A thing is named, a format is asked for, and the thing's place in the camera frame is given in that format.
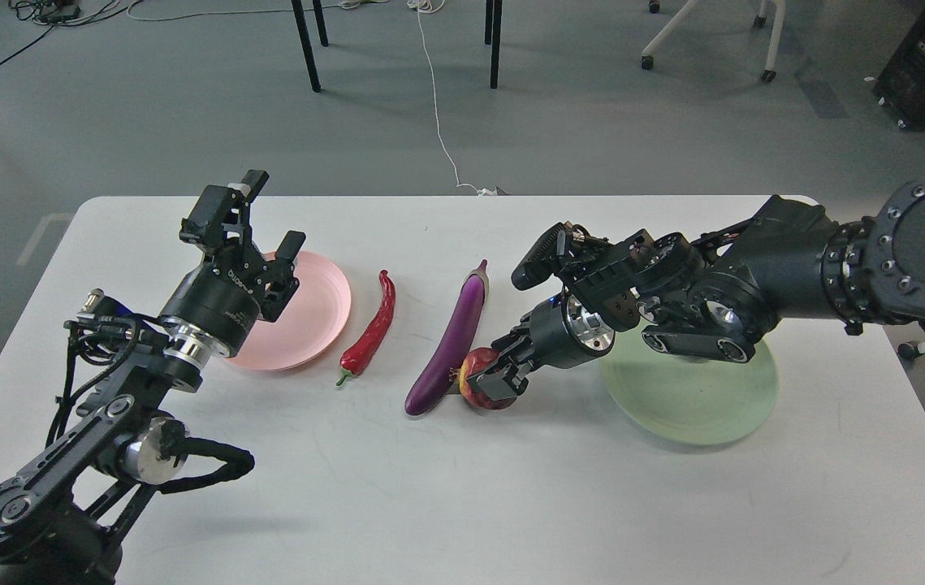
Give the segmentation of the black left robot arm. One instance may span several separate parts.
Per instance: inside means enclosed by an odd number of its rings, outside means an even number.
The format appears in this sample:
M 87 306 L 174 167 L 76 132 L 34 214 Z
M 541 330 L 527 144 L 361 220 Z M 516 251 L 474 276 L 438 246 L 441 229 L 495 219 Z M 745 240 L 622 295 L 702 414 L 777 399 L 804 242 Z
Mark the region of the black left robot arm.
M 255 323 L 273 323 L 300 286 L 305 234 L 272 259 L 252 240 L 250 211 L 269 175 L 203 190 L 179 239 L 202 259 L 157 316 L 93 290 L 68 332 L 66 380 L 45 448 L 0 483 L 0 584 L 113 584 L 122 542 L 156 495 L 239 480 L 254 456 L 192 437 L 162 410 L 195 392 L 213 357 L 234 357 Z

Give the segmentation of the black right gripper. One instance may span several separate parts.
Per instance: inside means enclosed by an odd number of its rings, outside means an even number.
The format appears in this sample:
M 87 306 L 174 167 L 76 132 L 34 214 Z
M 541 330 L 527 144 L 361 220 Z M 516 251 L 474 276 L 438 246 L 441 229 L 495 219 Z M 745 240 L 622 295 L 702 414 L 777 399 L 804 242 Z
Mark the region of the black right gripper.
M 574 295 L 555 295 L 537 304 L 506 336 L 493 340 L 498 358 L 469 377 L 492 400 L 517 399 L 528 387 L 526 376 L 541 366 L 572 369 L 607 355 L 616 333 L 599 314 L 586 310 Z

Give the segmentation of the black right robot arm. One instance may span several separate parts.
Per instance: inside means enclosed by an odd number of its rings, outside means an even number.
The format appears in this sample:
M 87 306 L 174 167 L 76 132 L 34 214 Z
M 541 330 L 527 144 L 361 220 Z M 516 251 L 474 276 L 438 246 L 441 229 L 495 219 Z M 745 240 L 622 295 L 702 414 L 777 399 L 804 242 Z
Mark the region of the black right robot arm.
M 461 367 L 466 399 L 510 405 L 532 371 L 599 359 L 641 321 L 652 351 L 732 363 L 748 362 L 785 318 L 837 319 L 848 336 L 867 323 L 925 330 L 925 178 L 849 223 L 777 195 L 751 218 L 696 240 L 641 230 L 611 243 L 577 223 L 555 223 L 511 281 L 526 290 L 552 277 L 559 295 Z

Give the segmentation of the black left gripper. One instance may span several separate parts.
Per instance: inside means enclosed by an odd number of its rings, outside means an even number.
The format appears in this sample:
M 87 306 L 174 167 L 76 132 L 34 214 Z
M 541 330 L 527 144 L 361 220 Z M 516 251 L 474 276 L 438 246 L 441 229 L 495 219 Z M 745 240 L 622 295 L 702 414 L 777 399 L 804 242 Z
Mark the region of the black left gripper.
M 270 175 L 250 170 L 228 186 L 207 185 L 179 239 L 195 245 L 205 262 L 186 274 L 158 316 L 166 328 L 191 327 L 208 336 L 224 357 L 235 357 L 255 323 L 273 323 L 295 296 L 296 256 L 306 234 L 290 230 L 266 259 L 252 240 L 249 218 Z

